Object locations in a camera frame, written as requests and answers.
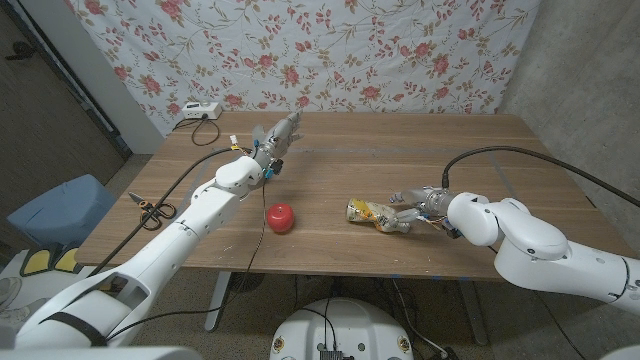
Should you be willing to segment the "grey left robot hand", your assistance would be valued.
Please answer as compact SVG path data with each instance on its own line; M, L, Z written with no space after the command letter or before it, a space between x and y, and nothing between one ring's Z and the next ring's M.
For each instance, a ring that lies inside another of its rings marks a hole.
M258 148L253 159L263 168L281 159L289 146L303 137L303 134L298 133L301 117L302 111L291 113L268 131L262 125L256 125L252 130L252 139L258 141Z

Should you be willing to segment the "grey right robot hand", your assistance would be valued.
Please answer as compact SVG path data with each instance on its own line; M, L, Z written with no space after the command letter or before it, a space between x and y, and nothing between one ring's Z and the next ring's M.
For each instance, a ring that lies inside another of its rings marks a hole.
M396 192L390 197L391 203L404 203L408 209L398 212L395 219L408 223L416 220L444 217L456 196L442 187L425 186Z

